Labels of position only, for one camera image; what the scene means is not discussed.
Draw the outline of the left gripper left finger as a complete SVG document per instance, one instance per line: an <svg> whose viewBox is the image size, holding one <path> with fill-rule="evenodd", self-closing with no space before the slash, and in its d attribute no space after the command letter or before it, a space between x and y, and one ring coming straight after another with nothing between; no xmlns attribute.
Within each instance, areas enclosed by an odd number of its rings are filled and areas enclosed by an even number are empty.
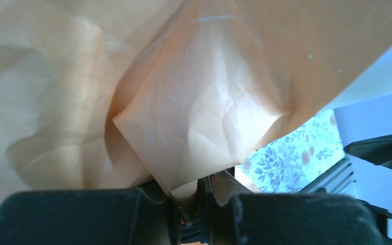
<svg viewBox="0 0 392 245"><path fill-rule="evenodd" d="M180 244L181 218L155 182L129 189L13 194L0 205L0 244Z"/></svg>

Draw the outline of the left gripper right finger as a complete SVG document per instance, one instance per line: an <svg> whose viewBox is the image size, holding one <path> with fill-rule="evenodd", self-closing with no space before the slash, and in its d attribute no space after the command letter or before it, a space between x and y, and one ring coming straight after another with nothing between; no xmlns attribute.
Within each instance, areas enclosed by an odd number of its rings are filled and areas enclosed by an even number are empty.
<svg viewBox="0 0 392 245"><path fill-rule="evenodd" d="M392 244L390 213L347 195L253 193L208 176L198 196L207 244Z"/></svg>

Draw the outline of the peach paper flower bouquet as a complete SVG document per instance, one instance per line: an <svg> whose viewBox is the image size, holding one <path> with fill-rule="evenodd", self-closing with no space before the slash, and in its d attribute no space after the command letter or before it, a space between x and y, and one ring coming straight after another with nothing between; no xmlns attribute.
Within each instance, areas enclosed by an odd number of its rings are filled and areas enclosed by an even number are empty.
<svg viewBox="0 0 392 245"><path fill-rule="evenodd" d="M392 1L0 1L0 203L185 198L290 133L392 45Z"/></svg>

